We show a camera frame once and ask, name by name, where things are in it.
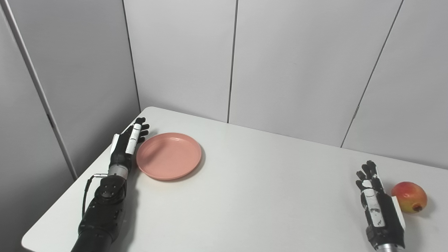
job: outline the black cable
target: black cable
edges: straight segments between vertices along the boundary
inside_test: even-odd
[[[87,198],[87,192],[89,191],[90,184],[92,183],[93,177],[90,177],[90,179],[87,180],[86,188],[84,189],[84,198],[82,199],[82,217],[84,217],[84,214],[86,213],[86,198]]]

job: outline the white wall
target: white wall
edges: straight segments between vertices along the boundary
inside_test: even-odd
[[[73,180],[1,8],[0,115],[0,251],[21,251]]]
[[[401,0],[241,0],[229,122],[340,146]]]
[[[10,5],[79,175],[139,113],[122,1]]]
[[[125,0],[142,108],[227,121],[235,0]]]
[[[344,148],[448,169],[447,13],[404,1]]]

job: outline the robotic hand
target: robotic hand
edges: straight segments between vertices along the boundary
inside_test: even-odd
[[[93,177],[102,177],[100,186],[78,227],[78,240],[72,252],[107,252],[117,239],[125,216],[126,179],[132,168],[132,155],[137,143],[145,140],[148,124],[139,117],[123,133],[115,134],[112,141],[108,174],[95,174],[86,185],[86,192]]]
[[[361,190],[361,204],[368,226],[367,238],[378,252],[399,252],[405,248],[405,221],[396,197],[384,192],[376,165],[367,161],[356,175]]]

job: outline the pink plate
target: pink plate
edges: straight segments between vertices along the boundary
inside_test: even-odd
[[[137,151],[137,165],[146,175],[170,180],[187,175],[201,160],[201,147],[180,133],[164,133],[145,141]]]

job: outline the white table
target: white table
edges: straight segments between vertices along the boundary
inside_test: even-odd
[[[408,252],[441,252],[448,238],[448,170],[336,148],[149,107],[150,135],[180,132],[203,149],[185,179],[162,182],[135,168],[125,223],[112,251],[361,252],[366,239],[355,172],[373,160],[387,190],[422,186],[426,209],[405,214]],[[69,252],[81,220],[86,180],[106,172],[109,148],[25,234],[35,252]],[[99,185],[94,180],[89,199]]]

